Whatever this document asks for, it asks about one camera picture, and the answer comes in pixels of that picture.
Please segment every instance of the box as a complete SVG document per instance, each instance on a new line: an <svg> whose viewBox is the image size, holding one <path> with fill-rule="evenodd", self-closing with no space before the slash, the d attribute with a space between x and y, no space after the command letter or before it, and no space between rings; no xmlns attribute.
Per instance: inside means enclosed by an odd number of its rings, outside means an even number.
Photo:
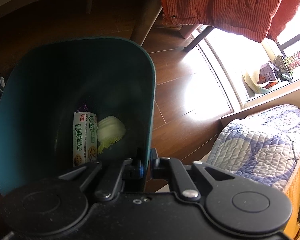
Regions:
<svg viewBox="0 0 300 240"><path fill-rule="evenodd" d="M274 70L271 68L269 63L266 63L260 67L260 75L265 77L265 82L276 81Z"/></svg>
<svg viewBox="0 0 300 240"><path fill-rule="evenodd" d="M296 67L300 66L300 51L286 57L284 62L288 66L288 69L293 71Z"/></svg>
<svg viewBox="0 0 300 240"><path fill-rule="evenodd" d="M90 112L73 115L73 165L78 166L96 159L97 116Z"/></svg>
<svg viewBox="0 0 300 240"><path fill-rule="evenodd" d="M279 76L281 76L281 80L287 80L285 79L284 77L282 77L282 74L285 74L287 75L288 77L292 78L291 75L290 75L290 72L284 62L284 59L282 57L282 55L278 55L275 57L275 59L272 61L272 64L275 65L278 69L279 69Z"/></svg>

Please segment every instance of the purple wrapper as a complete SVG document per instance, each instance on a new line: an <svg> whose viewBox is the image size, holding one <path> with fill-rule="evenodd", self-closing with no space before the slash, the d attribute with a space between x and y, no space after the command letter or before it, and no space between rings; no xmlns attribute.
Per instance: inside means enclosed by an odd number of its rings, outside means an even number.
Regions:
<svg viewBox="0 0 300 240"><path fill-rule="evenodd" d="M88 110L88 107L84 104L84 105L80 106L75 112L76 113L89 112L89 110Z"/></svg>

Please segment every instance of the wooden floor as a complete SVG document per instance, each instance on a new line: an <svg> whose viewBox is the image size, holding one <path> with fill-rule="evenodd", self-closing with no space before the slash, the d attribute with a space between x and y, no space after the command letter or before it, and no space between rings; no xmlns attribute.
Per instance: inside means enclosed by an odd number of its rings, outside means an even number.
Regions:
<svg viewBox="0 0 300 240"><path fill-rule="evenodd" d="M41 0L0 19L0 75L8 76L30 49L53 41L90 36L129 38L144 0ZM224 93L198 48L186 54L179 26L161 24L161 16L143 48L156 68L152 147L160 156L185 164L201 159L221 131L219 118L230 113ZM146 191L164 186L150 180Z"/></svg>

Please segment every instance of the circular cap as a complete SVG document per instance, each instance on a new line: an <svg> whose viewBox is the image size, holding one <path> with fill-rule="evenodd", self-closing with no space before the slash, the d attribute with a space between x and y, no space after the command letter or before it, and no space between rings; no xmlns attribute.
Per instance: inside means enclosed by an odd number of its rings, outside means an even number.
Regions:
<svg viewBox="0 0 300 240"><path fill-rule="evenodd" d="M199 195L199 192L193 189L186 189L182 192L182 195L184 197L188 197L188 198L194 198L197 197Z"/></svg>
<svg viewBox="0 0 300 240"><path fill-rule="evenodd" d="M29 212L49 213L58 208L60 198L48 191L33 192L23 199L22 205Z"/></svg>
<svg viewBox="0 0 300 240"><path fill-rule="evenodd" d="M44 236L74 226L87 209L87 198L74 182L53 178L13 190L4 197L1 213L14 230Z"/></svg>
<svg viewBox="0 0 300 240"><path fill-rule="evenodd" d="M282 192L246 179L218 181L206 197L204 208L223 228L249 235L283 229L292 212Z"/></svg>
<svg viewBox="0 0 300 240"><path fill-rule="evenodd" d="M232 198L233 205L245 212L257 213L265 210L270 202L266 196L257 192L241 192Z"/></svg>
<svg viewBox="0 0 300 240"><path fill-rule="evenodd" d="M111 196L111 193L105 190L98 190L96 191L95 196L97 198L104 199L104 198L109 198Z"/></svg>

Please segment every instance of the orange bedspread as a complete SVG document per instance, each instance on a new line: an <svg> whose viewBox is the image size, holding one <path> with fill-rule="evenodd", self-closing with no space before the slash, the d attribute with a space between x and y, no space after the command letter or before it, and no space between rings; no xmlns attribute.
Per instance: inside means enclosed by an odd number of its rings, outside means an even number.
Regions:
<svg viewBox="0 0 300 240"><path fill-rule="evenodd" d="M287 195L292 203L292 215L284 232L291 239L294 239L300 229L297 222L300 208L300 158L288 184L283 189L283 193Z"/></svg>
<svg viewBox="0 0 300 240"><path fill-rule="evenodd" d="M277 41L300 0L161 0L167 23L205 24L262 42Z"/></svg>

